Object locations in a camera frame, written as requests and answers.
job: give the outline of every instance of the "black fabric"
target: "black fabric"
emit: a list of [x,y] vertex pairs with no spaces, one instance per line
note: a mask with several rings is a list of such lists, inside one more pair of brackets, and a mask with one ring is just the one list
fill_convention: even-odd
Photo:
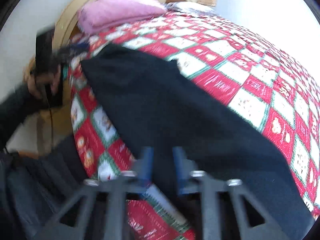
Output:
[[[62,105],[63,79],[60,78],[58,92],[53,96],[48,94],[48,102],[51,107]],[[42,109],[48,109],[48,105],[42,100],[37,100],[28,91],[27,84],[20,84],[14,92],[10,93],[0,104],[0,150],[2,150],[17,127],[24,122],[28,115]]]
[[88,178],[73,135],[37,160],[0,153],[0,171],[0,232],[4,239],[32,239]]
[[242,179],[290,239],[312,221],[285,159],[250,124],[180,75],[176,61],[109,44],[81,62],[93,92],[135,157],[155,148],[153,182],[176,197],[173,146],[217,179]]

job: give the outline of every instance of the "red and white checkered bedspread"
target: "red and white checkered bedspread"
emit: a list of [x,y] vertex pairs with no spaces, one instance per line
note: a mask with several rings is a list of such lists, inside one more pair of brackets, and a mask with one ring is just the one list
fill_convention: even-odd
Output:
[[[85,37],[78,35],[73,42],[81,39]],[[69,68],[74,136],[90,177],[115,178],[133,160],[86,84],[79,63],[95,56],[109,41],[166,60],[177,59],[182,75],[279,148],[303,201],[318,217],[320,88],[294,58],[222,17],[170,12],[90,38],[90,53],[75,57]],[[154,185],[145,201],[128,203],[128,214],[140,239],[194,238],[188,222]]]

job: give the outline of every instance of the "metal bolt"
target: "metal bolt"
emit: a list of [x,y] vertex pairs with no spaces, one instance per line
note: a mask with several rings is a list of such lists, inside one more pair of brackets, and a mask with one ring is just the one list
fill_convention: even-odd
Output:
[[95,179],[85,179],[83,181],[83,183],[85,185],[91,186],[91,187],[97,187],[99,186],[99,181],[95,180]]
[[125,177],[135,177],[137,173],[135,171],[122,171],[121,175]]
[[203,177],[205,174],[205,171],[192,171],[190,172],[191,177]]
[[230,187],[242,185],[242,180],[240,179],[229,179],[227,180],[227,185]]

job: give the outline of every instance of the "hand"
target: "hand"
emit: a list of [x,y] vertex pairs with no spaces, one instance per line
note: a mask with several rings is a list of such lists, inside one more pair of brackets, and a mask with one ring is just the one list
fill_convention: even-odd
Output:
[[53,73],[44,73],[36,78],[34,75],[29,75],[27,78],[28,91],[31,95],[33,95],[36,99],[42,99],[42,95],[37,88],[37,85],[48,85],[50,84],[51,92],[55,95],[58,91],[58,86],[60,82],[61,75],[61,67],[58,66],[58,71],[56,74]]

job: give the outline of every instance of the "person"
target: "person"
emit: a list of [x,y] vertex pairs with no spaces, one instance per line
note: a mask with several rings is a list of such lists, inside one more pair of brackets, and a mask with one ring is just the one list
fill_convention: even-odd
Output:
[[[0,104],[0,149],[27,116],[48,106],[38,90],[50,84],[51,102],[62,100],[60,67],[57,73],[30,74]],[[4,239],[31,239],[60,205],[79,187],[87,174],[73,135],[45,157],[32,159],[0,153],[0,232]]]

